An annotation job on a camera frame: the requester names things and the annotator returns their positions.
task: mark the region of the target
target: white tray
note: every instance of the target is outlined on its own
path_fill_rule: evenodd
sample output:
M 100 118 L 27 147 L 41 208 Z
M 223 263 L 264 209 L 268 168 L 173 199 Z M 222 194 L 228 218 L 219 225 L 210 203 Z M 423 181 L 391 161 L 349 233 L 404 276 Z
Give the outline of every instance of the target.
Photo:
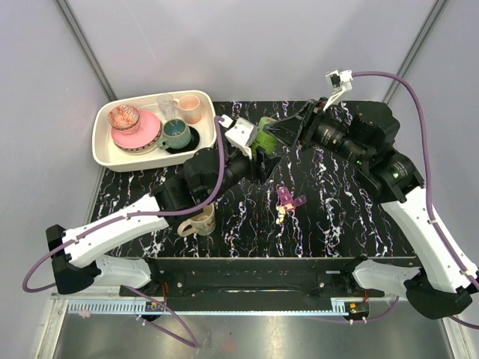
M 153 112 L 160 119 L 163 126 L 165 118 L 161 115 L 158 103 L 156 102 L 156 98 L 159 95 L 160 93 L 149 96 L 133 97 L 131 99 L 120 99 L 118 101 L 110 102 L 100 109 L 93 127 L 91 144 L 95 161 L 115 172 L 140 171 L 150 168 L 182 164 L 187 159 L 192 158 L 197 150 L 205 147 L 212 147 L 215 144 L 216 131 L 213 118 L 216 114 L 211 98 L 204 92 L 189 90 L 170 92 L 170 95 L 174 98 L 184 95 L 196 95 L 200 99 L 200 105 L 203 108 L 203 118 L 200 122 L 190 125 L 195 127 L 200 134 L 200 144 L 195 150 L 175 155 L 172 155 L 165 150 L 161 150 L 158 147 L 149 153 L 136 155 L 130 155 L 120 150 L 113 143 L 112 137 L 110 136 L 112 128 L 108 122 L 108 113 L 118 105 L 132 105 L 136 108 Z

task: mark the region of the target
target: pink mug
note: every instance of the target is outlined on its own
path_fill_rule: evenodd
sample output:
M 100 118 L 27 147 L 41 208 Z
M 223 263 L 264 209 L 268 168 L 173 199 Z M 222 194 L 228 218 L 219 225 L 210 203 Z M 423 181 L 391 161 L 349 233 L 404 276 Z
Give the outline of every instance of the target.
M 192 125 L 201 120 L 203 115 L 200 99 L 195 95 L 185 95 L 179 99 L 174 99 L 174 104 L 178 107 L 181 118 Z

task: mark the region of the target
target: beige mug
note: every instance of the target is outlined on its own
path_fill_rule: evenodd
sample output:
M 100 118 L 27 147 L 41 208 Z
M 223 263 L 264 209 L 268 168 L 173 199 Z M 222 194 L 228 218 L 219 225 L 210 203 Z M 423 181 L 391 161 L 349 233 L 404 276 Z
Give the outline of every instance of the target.
M 195 95 L 185 95 L 179 99 L 174 99 L 174 104 L 178 107 L 180 116 L 190 125 L 201 120 L 203 110 L 201 109 L 200 99 Z
M 178 226 L 178 235 L 186 237 L 197 233 L 200 236 L 208 236 L 215 230 L 215 226 L 215 205 L 211 203 L 203 208 L 203 213 L 183 221 Z

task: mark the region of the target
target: metal floor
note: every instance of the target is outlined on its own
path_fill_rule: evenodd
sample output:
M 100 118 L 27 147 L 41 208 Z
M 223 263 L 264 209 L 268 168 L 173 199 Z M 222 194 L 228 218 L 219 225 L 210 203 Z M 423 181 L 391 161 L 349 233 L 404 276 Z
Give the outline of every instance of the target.
M 371 316 L 387 309 L 371 303 Z M 309 317 L 189 316 L 201 347 L 192 349 L 130 316 L 69 314 L 55 359 L 442 359 L 453 358 L 442 321 L 416 313 L 407 302 L 384 320 L 367 325 L 330 324 Z M 184 334 L 170 316 L 155 321 Z

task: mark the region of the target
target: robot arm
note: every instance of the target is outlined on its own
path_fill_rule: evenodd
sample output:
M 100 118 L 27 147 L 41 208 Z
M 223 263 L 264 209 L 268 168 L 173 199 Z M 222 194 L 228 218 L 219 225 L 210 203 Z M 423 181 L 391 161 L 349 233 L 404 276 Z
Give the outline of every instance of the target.
M 262 148 L 257 149 L 252 158 L 249 145 L 257 134 L 257 127 L 246 120 L 239 119 L 235 122 L 229 117 L 222 121 L 222 125 L 227 128 L 225 137 L 232 146 L 225 148 L 225 174 L 218 196 L 243 178 L 255 183 L 266 181 L 281 159 L 268 156 Z M 136 289 L 148 285 L 154 291 L 159 286 L 154 283 L 157 272 L 154 261 L 114 258 L 104 253 L 145 233 L 167 227 L 176 229 L 181 222 L 199 211 L 167 218 L 131 214 L 190 209 L 208 198 L 218 176 L 218 153 L 205 148 L 187 160 L 178 174 L 128 207 L 85 226 L 65 230 L 56 224 L 48 228 L 46 237 L 50 250 L 70 240 L 75 242 L 52 257 L 58 292 L 71 294 L 93 284 L 127 285 Z
M 386 104 L 359 102 L 351 122 L 345 123 L 336 116 L 341 109 L 335 104 L 352 88 L 351 72 L 334 71 L 326 77 L 333 87 L 330 99 L 310 100 L 297 114 L 264 130 L 289 147 L 319 145 L 354 164 L 356 179 L 396 221 L 422 263 L 421 268 L 401 268 L 357 261 L 350 275 L 359 287 L 408 298 L 430 319 L 461 313 L 472 302 L 470 294 L 477 291 L 468 276 L 476 278 L 478 268 L 436 215 L 453 254 L 467 268 L 461 271 L 430 223 L 424 181 L 412 161 L 392 146 L 399 122 Z

